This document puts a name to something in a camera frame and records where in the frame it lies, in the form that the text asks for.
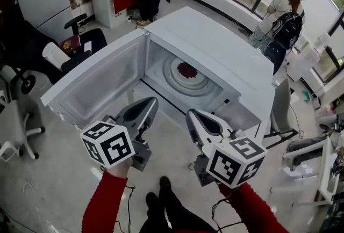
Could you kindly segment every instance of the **backpack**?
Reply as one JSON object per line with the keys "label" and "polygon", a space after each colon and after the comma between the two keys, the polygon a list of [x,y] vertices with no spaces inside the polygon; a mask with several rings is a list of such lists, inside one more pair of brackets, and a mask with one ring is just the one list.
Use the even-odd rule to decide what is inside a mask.
{"label": "backpack", "polygon": [[302,31],[302,18],[305,11],[301,15],[295,12],[286,12],[273,22],[272,33],[275,42],[283,46],[286,50],[292,48]]}

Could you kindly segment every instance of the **brown hair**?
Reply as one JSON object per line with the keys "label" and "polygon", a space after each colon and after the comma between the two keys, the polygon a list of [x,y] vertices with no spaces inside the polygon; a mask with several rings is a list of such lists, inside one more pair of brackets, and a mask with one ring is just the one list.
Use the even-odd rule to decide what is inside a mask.
{"label": "brown hair", "polygon": [[291,11],[292,12],[297,12],[299,5],[300,5],[301,0],[289,0],[289,5],[291,5]]}

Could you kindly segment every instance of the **shoe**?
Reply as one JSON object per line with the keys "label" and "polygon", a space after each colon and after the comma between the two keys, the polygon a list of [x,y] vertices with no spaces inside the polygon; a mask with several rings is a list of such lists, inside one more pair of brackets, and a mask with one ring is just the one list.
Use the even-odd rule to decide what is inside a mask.
{"label": "shoe", "polygon": [[159,202],[159,198],[153,192],[149,192],[146,195],[146,204],[148,206],[148,209],[154,209],[157,207],[161,207],[160,202]]}
{"label": "shoe", "polygon": [[160,178],[159,184],[160,184],[160,189],[164,189],[164,190],[172,189],[171,181],[166,176],[162,176]]}
{"label": "shoe", "polygon": [[152,23],[150,20],[138,20],[136,24],[139,26],[147,26],[150,23]]}

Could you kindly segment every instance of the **red sweater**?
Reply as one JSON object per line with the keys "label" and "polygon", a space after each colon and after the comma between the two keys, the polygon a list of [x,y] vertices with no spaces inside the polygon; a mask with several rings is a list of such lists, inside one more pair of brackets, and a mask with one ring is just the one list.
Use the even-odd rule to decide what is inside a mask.
{"label": "red sweater", "polygon": [[[83,233],[113,233],[121,196],[127,179],[117,178],[104,172],[82,221]],[[220,192],[229,196],[232,190],[220,184]],[[277,221],[270,207],[247,184],[240,186],[230,197],[229,202],[246,225],[248,232],[280,233],[287,232]],[[183,228],[176,233],[190,233]]]}

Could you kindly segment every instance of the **white microwave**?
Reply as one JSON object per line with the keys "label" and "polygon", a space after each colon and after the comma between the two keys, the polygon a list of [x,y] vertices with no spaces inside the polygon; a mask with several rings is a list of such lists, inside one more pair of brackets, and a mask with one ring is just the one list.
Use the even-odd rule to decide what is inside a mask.
{"label": "white microwave", "polygon": [[183,129],[184,115],[195,108],[246,130],[270,116],[272,77],[273,64],[259,51],[185,7],[95,53],[41,100],[78,129],[116,115],[134,91],[135,100],[156,96],[160,111]]}

